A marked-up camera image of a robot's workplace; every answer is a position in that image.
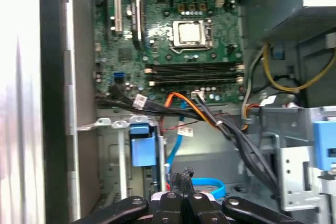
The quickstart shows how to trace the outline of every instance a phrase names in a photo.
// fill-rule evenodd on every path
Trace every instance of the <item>red wire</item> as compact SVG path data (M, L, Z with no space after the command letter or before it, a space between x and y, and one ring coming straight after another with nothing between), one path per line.
M225 115L225 114L231 116L233 118L233 120L235 121L235 124L238 125L237 120L230 113L224 112L224 113L217 113L215 115ZM169 131L169 130L175 130L175 129L179 128L179 127L183 127L183 126L186 126L186 125L189 125L189 124L194 124L194 123L197 123L197 122L200 122L200 120L196 120L196 121L191 122L191 123L180 124L180 125L177 125L177 126L174 126L174 127L170 127L168 129L163 129L162 132Z

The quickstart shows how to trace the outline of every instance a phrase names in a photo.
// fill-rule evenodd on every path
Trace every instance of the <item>blue connector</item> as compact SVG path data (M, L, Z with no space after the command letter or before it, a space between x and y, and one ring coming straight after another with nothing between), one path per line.
M115 72L113 73L114 81L115 82L123 82L125 79L125 73L124 72Z

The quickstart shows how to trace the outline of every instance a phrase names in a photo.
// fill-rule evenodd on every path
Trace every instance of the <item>expansion slot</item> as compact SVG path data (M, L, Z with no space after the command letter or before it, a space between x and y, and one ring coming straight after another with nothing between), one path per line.
M141 50L143 46L143 10L142 0L131 0L131 12L132 12L132 38L134 47L137 50Z
M104 37L107 42L107 45L109 44L110 40L110 20L111 20L109 4L110 0L103 0L104 26L105 26Z
M121 0L114 0L114 25L117 33L122 32Z

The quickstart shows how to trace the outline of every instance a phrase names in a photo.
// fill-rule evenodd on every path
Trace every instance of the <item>pci slot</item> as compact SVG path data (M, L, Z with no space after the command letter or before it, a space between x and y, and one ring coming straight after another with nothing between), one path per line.
M114 25L115 32L122 32L122 9L121 9L121 0L114 0Z
M131 12L132 12L132 38L134 47L137 50L141 50L143 47L143 10L142 0L131 0Z

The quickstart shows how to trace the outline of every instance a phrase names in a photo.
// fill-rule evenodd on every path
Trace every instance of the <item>metal bracket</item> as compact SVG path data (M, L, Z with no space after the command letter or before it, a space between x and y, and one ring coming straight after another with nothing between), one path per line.
M78 131L91 131L98 127L110 126L113 129L126 129L131 124L139 124L139 123L148 123L150 126L155 126L156 123L150 120L145 115L134 115L130 117L129 122L125 120L119 120L112 123L111 119L109 118L99 118L94 123L86 124L80 127L77 127Z

